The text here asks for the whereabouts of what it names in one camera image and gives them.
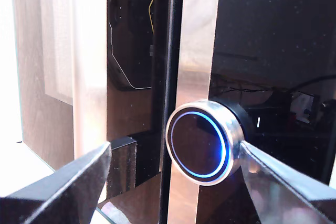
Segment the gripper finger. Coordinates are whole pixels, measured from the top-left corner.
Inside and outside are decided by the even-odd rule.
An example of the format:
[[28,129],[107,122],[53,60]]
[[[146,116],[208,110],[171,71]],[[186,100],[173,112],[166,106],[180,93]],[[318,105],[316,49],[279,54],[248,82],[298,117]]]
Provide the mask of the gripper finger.
[[246,141],[239,161],[261,223],[335,223],[335,189]]
[[1,198],[1,223],[90,223],[107,180],[111,145]]

